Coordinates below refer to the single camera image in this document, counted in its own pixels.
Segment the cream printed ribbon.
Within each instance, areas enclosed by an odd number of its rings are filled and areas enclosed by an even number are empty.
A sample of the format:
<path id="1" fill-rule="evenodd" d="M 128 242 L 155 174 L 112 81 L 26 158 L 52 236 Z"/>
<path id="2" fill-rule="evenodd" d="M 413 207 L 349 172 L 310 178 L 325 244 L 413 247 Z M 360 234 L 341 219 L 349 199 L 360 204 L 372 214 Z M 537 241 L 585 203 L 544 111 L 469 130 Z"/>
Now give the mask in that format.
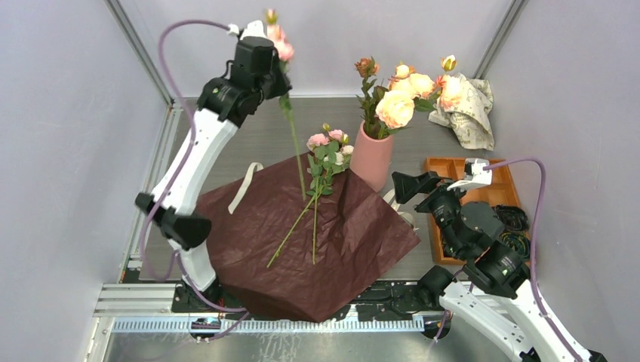
<path id="1" fill-rule="evenodd" d="M 384 196 L 383 200 L 415 231 L 417 230 L 414 216 L 406 211 L 400 210 L 400 203 L 395 197 L 395 190 L 390 189 Z"/>

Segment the pink rose stem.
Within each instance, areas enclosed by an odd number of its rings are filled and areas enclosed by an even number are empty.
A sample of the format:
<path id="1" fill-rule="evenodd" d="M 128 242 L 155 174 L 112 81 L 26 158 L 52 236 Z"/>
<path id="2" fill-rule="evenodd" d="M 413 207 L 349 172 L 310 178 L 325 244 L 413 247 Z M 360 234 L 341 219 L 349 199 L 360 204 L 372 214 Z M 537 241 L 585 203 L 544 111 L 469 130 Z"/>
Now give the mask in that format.
<path id="1" fill-rule="evenodd" d="M 269 8 L 266 10 L 265 21 L 266 21 L 266 35 L 270 40 L 274 42 L 275 48 L 278 51 L 280 69 L 283 71 L 285 75 L 287 75 L 289 63 L 292 61 L 294 57 L 293 45 L 288 41 L 285 31 L 278 24 L 278 14 L 276 13 L 275 9 Z M 298 176 L 300 181 L 300 190 L 302 194 L 302 199 L 305 201 L 306 188 L 305 188 L 305 182 L 303 177 L 302 162 L 300 159 L 300 147 L 299 147 L 299 142 L 297 138 L 296 124 L 294 120 L 294 113 L 291 105 L 291 98 L 290 98 L 289 92 L 287 91 L 284 96 L 279 97 L 278 101 L 279 101 L 280 108 L 283 111 L 283 115 L 285 119 L 289 122 L 291 136 L 294 144 L 295 158 L 297 162 L 297 171 L 298 171 Z"/>

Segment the pink white rose stems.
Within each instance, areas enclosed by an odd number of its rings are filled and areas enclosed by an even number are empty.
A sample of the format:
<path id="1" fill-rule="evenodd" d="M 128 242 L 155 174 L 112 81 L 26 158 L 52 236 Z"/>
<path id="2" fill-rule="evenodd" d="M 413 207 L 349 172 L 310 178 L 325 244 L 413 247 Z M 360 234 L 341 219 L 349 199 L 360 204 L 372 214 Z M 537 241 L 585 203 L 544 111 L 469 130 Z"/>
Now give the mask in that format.
<path id="1" fill-rule="evenodd" d="M 317 236 L 318 236 L 318 204 L 321 196 L 329 196 L 334 193 L 334 177 L 345 172 L 350 167 L 354 146 L 349 144 L 349 135 L 340 129 L 333 129 L 329 124 L 322 125 L 322 133 L 312 135 L 307 140 L 307 155 L 309 167 L 307 172 L 312 177 L 310 190 L 305 194 L 310 201 L 301 211 L 288 233 L 275 250 L 270 261 L 266 264 L 269 268 L 280 255 L 285 243 L 292 236 L 305 214 L 313 210 L 312 223 L 312 264 L 316 262 Z"/>

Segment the peach double rose stem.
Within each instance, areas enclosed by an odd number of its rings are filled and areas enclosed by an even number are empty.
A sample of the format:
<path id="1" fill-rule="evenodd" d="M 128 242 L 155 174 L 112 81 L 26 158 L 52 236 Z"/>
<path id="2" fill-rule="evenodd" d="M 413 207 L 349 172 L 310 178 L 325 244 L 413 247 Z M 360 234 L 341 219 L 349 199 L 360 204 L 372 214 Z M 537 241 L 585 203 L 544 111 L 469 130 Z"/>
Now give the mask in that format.
<path id="1" fill-rule="evenodd" d="M 376 138 L 387 138 L 406 127 L 417 108 L 421 112 L 432 109 L 429 98 L 434 91 L 435 82 L 428 75 L 420 74 L 404 63 L 398 65 L 374 109 L 378 123 L 374 132 Z"/>

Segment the green leafy stem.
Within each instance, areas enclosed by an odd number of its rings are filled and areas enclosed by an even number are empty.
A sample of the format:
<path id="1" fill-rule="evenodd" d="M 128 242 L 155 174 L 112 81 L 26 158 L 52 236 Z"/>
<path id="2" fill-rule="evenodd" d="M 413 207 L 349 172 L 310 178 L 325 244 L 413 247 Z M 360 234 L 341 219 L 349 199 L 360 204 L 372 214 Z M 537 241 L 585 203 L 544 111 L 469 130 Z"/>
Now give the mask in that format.
<path id="1" fill-rule="evenodd" d="M 363 57 L 354 64 L 354 67 L 362 81 L 362 95 L 357 96 L 357 99 L 360 103 L 360 109 L 363 111 L 363 131 L 371 139 L 377 140 L 380 122 L 377 120 L 375 109 L 380 100 L 376 86 L 379 65 L 373 57 Z"/>

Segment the dark red wrapping paper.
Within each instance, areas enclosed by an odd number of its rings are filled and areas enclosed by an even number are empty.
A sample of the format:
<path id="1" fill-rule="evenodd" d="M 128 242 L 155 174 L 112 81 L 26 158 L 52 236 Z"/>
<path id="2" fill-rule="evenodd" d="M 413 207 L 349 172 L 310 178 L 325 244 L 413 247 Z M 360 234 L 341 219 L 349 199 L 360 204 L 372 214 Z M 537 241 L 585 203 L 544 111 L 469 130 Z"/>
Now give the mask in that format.
<path id="1" fill-rule="evenodd" d="M 317 201 L 301 195 L 305 155 L 201 195 L 207 248 L 225 302 L 268 318 L 322 322 L 354 300 L 420 242 L 413 228 L 351 171 Z"/>

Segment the short cream ribbon strip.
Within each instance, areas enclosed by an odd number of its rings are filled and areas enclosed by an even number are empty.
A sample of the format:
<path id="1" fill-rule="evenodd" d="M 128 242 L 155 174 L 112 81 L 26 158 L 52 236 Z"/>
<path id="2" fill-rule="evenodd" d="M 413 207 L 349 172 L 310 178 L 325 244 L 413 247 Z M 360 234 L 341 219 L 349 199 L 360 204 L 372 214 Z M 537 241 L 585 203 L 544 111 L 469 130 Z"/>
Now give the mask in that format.
<path id="1" fill-rule="evenodd" d="M 245 196 L 247 190 L 249 189 L 252 179 L 254 177 L 254 174 L 262 169 L 263 169 L 263 165 L 260 162 L 252 162 L 249 165 L 245 173 L 245 176 L 241 182 L 241 185 L 239 186 L 234 198 L 232 199 L 232 201 L 229 203 L 227 207 L 229 214 L 234 214 L 237 206 L 241 203 L 243 197 Z"/>

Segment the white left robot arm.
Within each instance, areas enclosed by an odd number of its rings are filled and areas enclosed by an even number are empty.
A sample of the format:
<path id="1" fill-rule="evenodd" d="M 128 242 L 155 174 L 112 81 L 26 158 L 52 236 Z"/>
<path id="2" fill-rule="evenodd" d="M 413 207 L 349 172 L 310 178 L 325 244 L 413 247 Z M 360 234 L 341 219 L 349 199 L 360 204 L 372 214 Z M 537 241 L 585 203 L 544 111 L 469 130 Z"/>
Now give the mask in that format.
<path id="1" fill-rule="evenodd" d="M 136 206 L 145 224 L 156 225 L 177 252 L 190 300 L 202 311 L 220 301 L 206 240 L 212 222 L 196 213 L 202 186 L 226 144 L 264 100 L 285 95 L 291 88 L 280 66 L 273 41 L 264 35 L 238 40 L 226 73 L 202 88 L 190 129 L 161 182 L 150 193 L 139 193 Z"/>

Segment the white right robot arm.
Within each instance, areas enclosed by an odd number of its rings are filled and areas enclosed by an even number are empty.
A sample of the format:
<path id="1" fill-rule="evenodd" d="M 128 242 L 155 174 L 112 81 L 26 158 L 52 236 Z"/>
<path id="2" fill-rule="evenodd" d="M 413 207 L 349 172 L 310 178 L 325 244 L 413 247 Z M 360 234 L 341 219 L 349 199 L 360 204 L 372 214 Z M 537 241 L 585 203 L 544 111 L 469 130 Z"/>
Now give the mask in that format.
<path id="1" fill-rule="evenodd" d="M 417 283 L 417 297 L 431 310 L 458 314 L 513 361 L 604 361 L 583 347 L 564 328 L 533 281 L 532 261 L 526 262 L 500 242 L 505 225 L 484 201 L 461 203 L 467 191 L 489 186 L 492 170 L 483 160 L 466 169 L 463 179 L 428 171 L 419 176 L 392 173 L 395 199 L 405 204 L 425 194 L 415 210 L 433 216 L 452 256 L 463 261 L 471 284 L 499 303 L 509 318 L 478 300 L 441 266 L 432 267 Z"/>

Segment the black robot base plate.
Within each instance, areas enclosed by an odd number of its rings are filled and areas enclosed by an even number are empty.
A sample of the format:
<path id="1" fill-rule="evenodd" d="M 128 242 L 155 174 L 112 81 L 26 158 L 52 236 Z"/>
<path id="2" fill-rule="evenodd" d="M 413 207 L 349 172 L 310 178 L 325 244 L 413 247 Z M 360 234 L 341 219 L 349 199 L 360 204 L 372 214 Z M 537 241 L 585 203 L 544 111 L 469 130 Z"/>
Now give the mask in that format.
<path id="1" fill-rule="evenodd" d="M 200 298 L 188 284 L 179 283 L 174 289 L 171 304 L 173 313 L 217 313 Z M 349 312 L 357 321 L 407 321 L 413 316 L 441 317 L 444 309 L 434 302 L 426 302 L 418 295 L 416 281 L 376 281 L 349 304 L 333 313 L 331 321 L 342 321 Z"/>

